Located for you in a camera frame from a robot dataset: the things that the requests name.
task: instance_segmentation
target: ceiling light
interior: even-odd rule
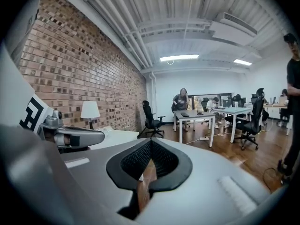
[[[234,60],[233,62],[235,62],[235,63],[240,63],[240,64],[244,64],[244,65],[247,65],[247,66],[250,66],[250,65],[252,64],[251,62],[246,62],[246,61],[239,60],[239,59],[236,59],[236,60]]]
[[[195,55],[179,55],[179,56],[163,57],[163,58],[160,58],[160,61],[164,62],[164,61],[172,61],[172,60],[179,60],[179,59],[197,59],[198,57],[199,57],[198,54],[195,54]]]

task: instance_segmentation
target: black shirt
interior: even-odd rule
[[[300,61],[291,59],[287,64],[287,83],[300,89]],[[300,111],[300,96],[290,96],[288,109],[291,112]]]

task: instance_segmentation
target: chair armrest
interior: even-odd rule
[[[159,127],[161,126],[161,120],[162,120],[162,118],[164,118],[165,116],[160,116],[160,117],[157,117],[157,118],[159,118]]]

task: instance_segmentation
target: white desk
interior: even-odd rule
[[[131,142],[137,139],[139,132],[111,130],[110,132],[107,132],[107,134],[108,136],[105,136],[103,142],[90,146],[90,149],[95,150],[95,149],[107,148],[122,143]]]
[[[287,106],[284,105],[284,104],[264,104],[263,105],[264,108],[267,108],[267,112],[269,112],[269,107],[271,108],[278,108],[278,109],[287,109]],[[287,132],[286,132],[286,135],[288,136],[290,134],[290,130],[293,126],[293,115],[290,115],[290,120],[289,120],[289,123],[287,124],[286,128],[287,128]]]
[[[184,117],[181,113],[186,113],[189,117]],[[194,120],[194,131],[195,131],[195,122],[197,119],[209,119],[213,124],[211,128],[211,135],[210,135],[210,144],[212,146],[212,141],[214,137],[215,131],[215,114],[209,112],[202,112],[203,115],[197,115],[197,110],[184,110],[184,111],[174,111],[174,131],[176,131],[176,118],[179,120],[179,142],[182,143],[182,121],[190,121]]]
[[[214,112],[227,113],[227,114],[233,115],[232,132],[231,132],[231,139],[230,139],[231,143],[233,143],[233,141],[234,141],[236,115],[247,114],[251,110],[252,110],[252,108],[250,108],[250,107],[228,107],[225,109],[214,109]]]

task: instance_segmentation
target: laptop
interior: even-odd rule
[[[223,100],[223,107],[230,107],[231,100]]]
[[[279,97],[279,104],[285,104],[285,101],[287,100],[287,97]]]

